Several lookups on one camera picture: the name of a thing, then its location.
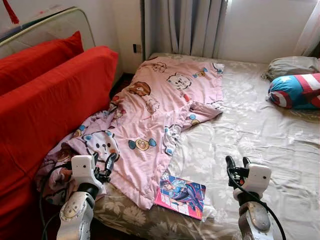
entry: cartoon print blanket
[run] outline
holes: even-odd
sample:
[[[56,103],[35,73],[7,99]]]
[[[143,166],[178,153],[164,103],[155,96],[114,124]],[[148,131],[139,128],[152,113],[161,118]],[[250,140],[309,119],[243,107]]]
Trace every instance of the cartoon print blanket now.
[[[111,183],[138,207],[150,209],[180,132],[222,113],[223,68],[222,64],[167,57],[143,62],[132,83],[113,97],[108,111],[87,119],[74,137],[62,140],[60,151],[48,154],[39,177],[48,172],[49,161],[61,164],[75,153],[97,152],[103,169],[107,157],[116,152]],[[46,198],[54,203],[68,198],[75,189],[70,175],[57,169],[50,177]]]

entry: gray pillow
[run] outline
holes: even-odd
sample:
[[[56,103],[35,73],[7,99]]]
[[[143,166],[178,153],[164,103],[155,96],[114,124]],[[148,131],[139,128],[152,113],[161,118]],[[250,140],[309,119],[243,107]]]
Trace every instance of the gray pillow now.
[[[270,62],[263,77],[272,81],[277,77],[286,75],[319,73],[319,59],[316,57],[308,56],[288,56],[276,58],[275,60]]]

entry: red sofa cushion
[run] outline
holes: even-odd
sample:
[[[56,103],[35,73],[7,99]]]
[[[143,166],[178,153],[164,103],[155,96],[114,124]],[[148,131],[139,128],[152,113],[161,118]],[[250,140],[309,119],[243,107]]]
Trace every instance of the red sofa cushion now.
[[[35,79],[83,53],[80,32],[55,39],[0,59],[0,95]]]
[[[91,48],[0,96],[0,239],[17,232],[12,220],[35,200],[32,180],[48,151],[108,106],[117,60]]]

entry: curtain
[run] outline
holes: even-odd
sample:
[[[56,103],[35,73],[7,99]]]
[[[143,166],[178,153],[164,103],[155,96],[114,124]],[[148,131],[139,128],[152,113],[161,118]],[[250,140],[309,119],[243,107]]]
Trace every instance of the curtain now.
[[[145,59],[155,52],[212,58],[221,2],[144,0]]]
[[[309,56],[320,42],[320,0],[316,3],[309,20],[294,49],[296,56]]]

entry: book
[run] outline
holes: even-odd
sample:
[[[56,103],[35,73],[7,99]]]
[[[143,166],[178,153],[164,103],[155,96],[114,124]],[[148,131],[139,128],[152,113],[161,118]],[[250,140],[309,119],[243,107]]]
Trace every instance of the book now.
[[[167,209],[201,220],[206,186],[164,174],[154,203]]]

